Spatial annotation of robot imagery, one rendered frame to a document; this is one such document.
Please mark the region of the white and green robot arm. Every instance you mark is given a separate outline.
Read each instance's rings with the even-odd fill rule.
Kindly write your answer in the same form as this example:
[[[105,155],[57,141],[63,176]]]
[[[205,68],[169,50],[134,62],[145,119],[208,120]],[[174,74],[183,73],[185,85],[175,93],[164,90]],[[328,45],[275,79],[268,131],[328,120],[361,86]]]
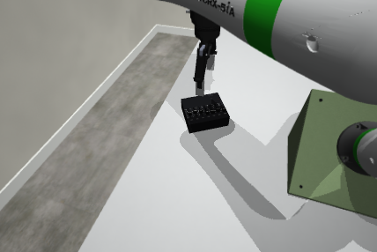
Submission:
[[[221,26],[348,99],[377,105],[377,0],[159,1],[187,8],[195,26]],[[354,123],[336,148],[349,169],[377,179],[376,128],[377,122]]]

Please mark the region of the black lighting desk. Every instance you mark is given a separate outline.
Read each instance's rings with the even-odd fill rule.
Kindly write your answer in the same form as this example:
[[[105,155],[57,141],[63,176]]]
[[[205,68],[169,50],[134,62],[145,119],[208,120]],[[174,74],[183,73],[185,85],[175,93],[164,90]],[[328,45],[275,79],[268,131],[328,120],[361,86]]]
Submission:
[[[230,116],[218,93],[181,99],[181,109],[188,133],[216,129],[229,124]]]

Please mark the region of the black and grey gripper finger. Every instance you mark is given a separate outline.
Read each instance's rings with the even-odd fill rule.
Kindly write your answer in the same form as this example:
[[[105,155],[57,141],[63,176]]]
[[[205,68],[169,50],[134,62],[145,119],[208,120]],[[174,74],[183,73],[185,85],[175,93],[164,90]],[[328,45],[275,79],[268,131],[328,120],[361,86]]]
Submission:
[[[208,55],[206,55],[205,45],[200,48],[201,42],[199,42],[199,48],[197,48],[196,55],[196,70],[195,77],[193,78],[196,82],[196,95],[204,96],[204,75],[207,65],[207,60],[210,58],[212,44],[209,46]]]
[[[207,60],[206,70],[214,70],[215,55],[218,52],[218,51],[215,51],[217,49],[216,40],[211,41],[211,44],[212,44],[212,50],[211,50],[210,58]]]

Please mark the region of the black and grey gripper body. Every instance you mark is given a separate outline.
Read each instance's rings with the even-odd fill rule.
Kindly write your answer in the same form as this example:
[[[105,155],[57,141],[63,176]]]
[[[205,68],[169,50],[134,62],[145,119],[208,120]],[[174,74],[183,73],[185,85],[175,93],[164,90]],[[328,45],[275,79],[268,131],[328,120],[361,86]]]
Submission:
[[[201,41],[200,48],[205,45],[206,55],[208,55],[211,41],[217,39],[220,35],[220,26],[214,28],[201,28],[195,26],[195,37]]]

